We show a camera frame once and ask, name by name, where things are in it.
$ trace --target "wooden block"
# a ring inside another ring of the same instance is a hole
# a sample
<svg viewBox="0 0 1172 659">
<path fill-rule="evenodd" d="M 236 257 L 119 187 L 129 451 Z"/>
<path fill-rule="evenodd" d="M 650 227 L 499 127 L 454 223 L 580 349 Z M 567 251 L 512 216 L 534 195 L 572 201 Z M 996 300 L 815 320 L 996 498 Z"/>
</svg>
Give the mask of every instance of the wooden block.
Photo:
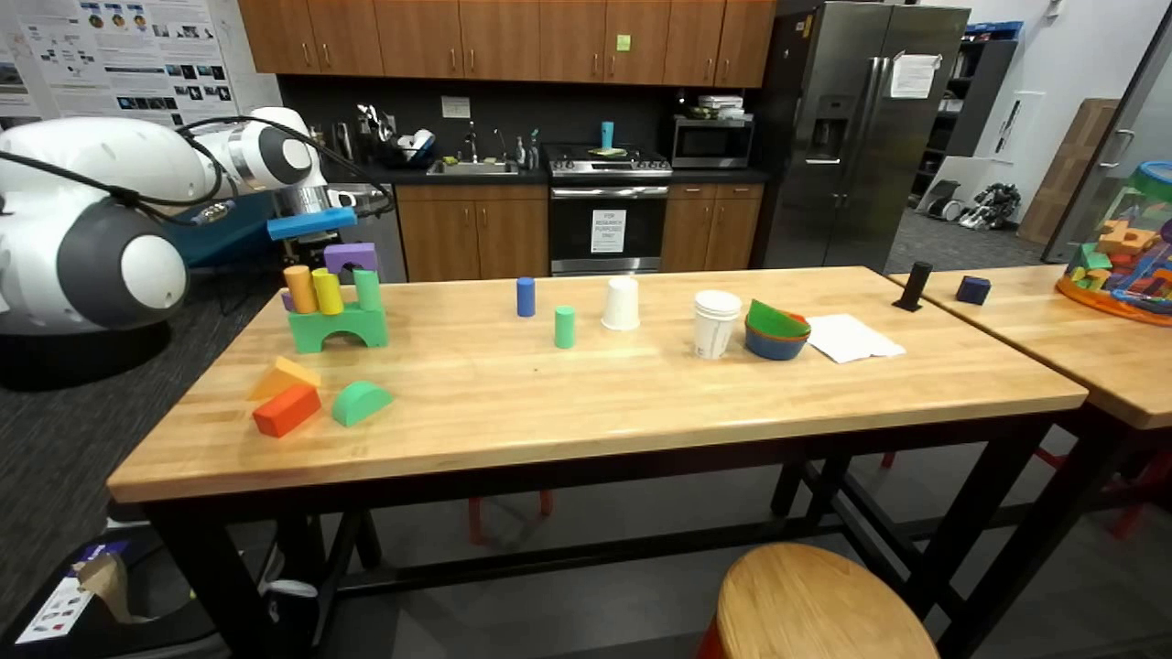
<svg viewBox="0 0 1172 659">
<path fill-rule="evenodd" d="M 297 388 L 297 386 L 307 386 L 307 388 L 323 388 L 323 377 L 310 375 L 307 365 L 293 364 L 293 357 L 271 357 L 267 375 L 255 379 L 254 388 L 254 401 L 263 401 L 287 388 Z"/>
<path fill-rule="evenodd" d="M 323 409 L 317 388 L 293 386 L 254 409 L 254 422 L 263 437 L 287 437 L 300 422 L 307 422 L 315 409 Z"/>
<path fill-rule="evenodd" d="M 393 401 L 393 390 L 384 390 L 374 379 L 350 379 L 348 388 L 340 388 L 340 395 L 333 399 L 333 422 L 337 423 L 359 423 L 363 417 L 377 414 L 381 408 Z"/>
</svg>

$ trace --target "stainless steel refrigerator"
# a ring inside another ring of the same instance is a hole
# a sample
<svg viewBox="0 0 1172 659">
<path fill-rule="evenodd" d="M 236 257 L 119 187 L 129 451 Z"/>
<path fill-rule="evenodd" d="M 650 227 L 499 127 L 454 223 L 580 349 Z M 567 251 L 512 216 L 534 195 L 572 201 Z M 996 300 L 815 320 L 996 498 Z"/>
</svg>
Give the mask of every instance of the stainless steel refrigerator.
<svg viewBox="0 0 1172 659">
<path fill-rule="evenodd" d="M 887 267 L 965 11 L 787 0 L 757 101 L 764 267 Z"/>
</svg>

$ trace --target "blue block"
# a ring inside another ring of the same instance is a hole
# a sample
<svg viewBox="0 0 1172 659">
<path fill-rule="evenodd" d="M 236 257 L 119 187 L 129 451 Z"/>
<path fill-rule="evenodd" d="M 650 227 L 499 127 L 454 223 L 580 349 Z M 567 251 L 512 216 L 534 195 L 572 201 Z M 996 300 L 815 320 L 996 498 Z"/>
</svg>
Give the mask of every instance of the blue block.
<svg viewBox="0 0 1172 659">
<path fill-rule="evenodd" d="M 956 289 L 956 300 L 965 300 L 965 304 L 980 307 L 987 289 L 993 289 L 987 277 L 962 274 L 959 289 Z"/>
<path fill-rule="evenodd" d="M 326 207 L 326 213 L 300 213 L 300 216 L 267 221 L 267 237 L 293 240 L 293 237 L 307 237 L 307 235 L 345 229 L 356 223 L 359 223 L 356 207 L 345 205 L 345 207 Z"/>
</svg>

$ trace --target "wooden stool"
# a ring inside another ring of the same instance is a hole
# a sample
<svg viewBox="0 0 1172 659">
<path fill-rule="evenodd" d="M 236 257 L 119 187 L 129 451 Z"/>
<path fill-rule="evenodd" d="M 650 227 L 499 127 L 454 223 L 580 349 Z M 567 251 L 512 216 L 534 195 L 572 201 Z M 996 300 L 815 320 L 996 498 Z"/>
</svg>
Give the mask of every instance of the wooden stool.
<svg viewBox="0 0 1172 659">
<path fill-rule="evenodd" d="M 859 565 L 815 547 L 761 547 L 720 583 L 703 659 L 932 659 L 938 647 Z"/>
</svg>

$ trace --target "orange block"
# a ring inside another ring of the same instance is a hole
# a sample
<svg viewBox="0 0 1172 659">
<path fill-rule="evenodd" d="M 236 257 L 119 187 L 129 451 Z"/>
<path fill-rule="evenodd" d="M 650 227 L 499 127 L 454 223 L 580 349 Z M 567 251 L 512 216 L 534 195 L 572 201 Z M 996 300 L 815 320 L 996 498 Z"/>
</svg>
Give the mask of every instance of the orange block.
<svg viewBox="0 0 1172 659">
<path fill-rule="evenodd" d="M 323 409 L 317 388 L 293 386 L 254 409 L 254 422 L 263 437 L 287 437 L 300 422 L 307 422 L 315 409 Z"/>
<path fill-rule="evenodd" d="M 271 357 L 267 375 L 255 379 L 254 401 L 263 401 L 263 399 L 271 399 L 287 388 L 297 388 L 297 386 L 323 388 L 323 377 L 310 375 L 307 365 L 277 354 L 277 357 Z"/>
</svg>

